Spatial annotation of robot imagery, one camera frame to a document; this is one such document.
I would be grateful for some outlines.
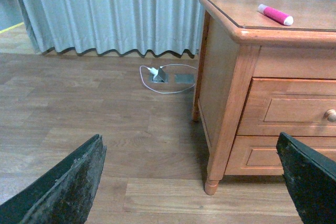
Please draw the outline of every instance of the drawer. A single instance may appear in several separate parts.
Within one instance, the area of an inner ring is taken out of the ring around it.
[[[336,81],[253,78],[237,135],[336,136]]]
[[[262,46],[254,77],[336,79],[336,48]]]
[[[336,137],[295,137],[324,156],[336,161]],[[281,175],[277,136],[237,136],[225,175]]]

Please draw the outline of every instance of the pink object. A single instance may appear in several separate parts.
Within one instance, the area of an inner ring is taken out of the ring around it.
[[[285,26],[290,26],[291,24],[293,24],[294,21],[292,16],[267,5],[259,5],[258,11]]]

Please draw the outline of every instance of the white cable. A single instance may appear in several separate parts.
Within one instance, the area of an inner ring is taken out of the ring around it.
[[[190,68],[193,68],[193,69],[197,69],[197,68],[195,68],[195,67],[192,67],[192,66],[189,66],[189,65],[186,65],[186,64],[168,64],[168,65],[160,66],[160,68],[164,68],[164,67],[167,67],[167,66],[186,66],[186,67],[190,67]],[[148,86],[146,85],[146,83],[144,82],[143,77],[142,77],[141,68],[147,68],[148,71],[151,72],[152,74],[153,74],[153,68],[149,68],[149,67],[147,67],[147,66],[142,65],[142,66],[140,66],[140,68],[139,68],[139,72],[140,72],[140,77],[141,77],[142,84],[143,84],[146,88],[148,88],[148,89],[150,89],[150,90],[152,90],[152,91],[154,91],[154,92],[156,92],[156,93],[159,93],[159,94],[177,94],[177,93],[181,93],[181,92],[183,92],[183,91],[186,91],[186,90],[188,90],[188,89],[191,89],[191,88],[193,88],[193,87],[195,86],[195,84],[193,84],[193,85],[190,86],[189,88],[186,88],[186,89],[184,89],[184,90],[180,90],[180,91],[175,91],[175,92],[160,92],[160,91],[157,91],[157,90],[155,90],[155,89],[152,89],[152,88],[150,88],[150,87],[148,87]]]

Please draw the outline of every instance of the yellow tape line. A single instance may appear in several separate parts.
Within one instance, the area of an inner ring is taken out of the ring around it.
[[[8,27],[8,28],[6,28],[6,29],[1,30],[1,31],[0,31],[0,34],[6,32],[6,31],[8,31],[8,30],[11,30],[11,29],[13,29],[13,28],[15,28],[15,27],[18,27],[18,26],[20,26],[20,25],[23,25],[23,22],[21,22],[21,23],[15,25],[15,26],[11,26],[11,27]]]

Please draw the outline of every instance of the power cord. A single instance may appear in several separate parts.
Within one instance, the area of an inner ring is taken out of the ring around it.
[[[197,69],[197,68],[194,68],[194,67],[189,66],[189,65],[186,65],[186,64],[168,64],[168,65],[160,66],[160,68],[164,68],[164,67],[167,67],[167,66],[185,66],[185,67],[190,67],[190,68],[193,68],[193,69]],[[144,66],[144,65],[140,66],[140,68],[139,68],[139,72],[140,72],[140,77],[141,77],[142,84],[143,84],[146,88],[148,88],[148,89],[150,89],[150,90],[152,90],[152,91],[154,91],[154,92],[156,92],[156,93],[159,93],[159,94],[177,94],[177,93],[181,93],[181,92],[183,92],[183,91],[186,91],[186,90],[188,90],[188,89],[191,89],[191,88],[193,88],[193,87],[195,86],[195,84],[193,84],[193,85],[190,86],[189,88],[186,88],[186,89],[184,89],[184,90],[180,90],[180,91],[174,91],[174,92],[160,92],[160,91],[157,91],[157,90],[155,90],[155,89],[152,89],[152,88],[150,88],[150,87],[148,87],[148,86],[146,85],[146,83],[144,82],[143,77],[142,77],[141,68],[147,68],[148,71],[149,71],[152,75],[154,75],[154,78],[158,75],[158,72],[159,72],[159,71],[158,71],[157,69],[155,69],[155,68],[149,68],[149,67]]]

